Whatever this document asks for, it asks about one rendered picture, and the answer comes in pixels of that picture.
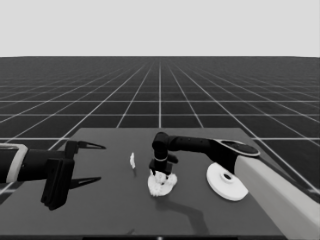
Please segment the large thick white disc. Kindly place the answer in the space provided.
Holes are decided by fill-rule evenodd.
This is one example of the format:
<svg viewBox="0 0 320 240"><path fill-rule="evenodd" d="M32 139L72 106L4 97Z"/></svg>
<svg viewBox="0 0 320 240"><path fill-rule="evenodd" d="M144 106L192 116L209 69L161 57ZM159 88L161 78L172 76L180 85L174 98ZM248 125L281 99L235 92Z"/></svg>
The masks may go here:
<svg viewBox="0 0 320 240"><path fill-rule="evenodd" d="M207 168L206 179L216 194L229 201L241 201L249 193L238 177L218 163L212 163Z"/></svg>

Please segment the white round carrier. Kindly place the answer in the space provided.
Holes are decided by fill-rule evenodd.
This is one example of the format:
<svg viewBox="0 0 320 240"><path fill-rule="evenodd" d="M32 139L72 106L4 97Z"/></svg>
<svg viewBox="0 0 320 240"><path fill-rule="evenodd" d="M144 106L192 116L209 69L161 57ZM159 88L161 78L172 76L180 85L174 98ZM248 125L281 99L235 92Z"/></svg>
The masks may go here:
<svg viewBox="0 0 320 240"><path fill-rule="evenodd" d="M155 178L154 175L152 175L150 173L150 175L148 177L148 181L147 181L148 188L149 188L149 185L155 184L155 183L157 183L156 182L156 178ZM165 195L169 194L173 190L173 188L175 186L175 185L174 186L168 185L166 182L163 185L161 185L161 184L159 184L159 185L161 186L161 195L158 196L158 197L165 196Z"/></svg>

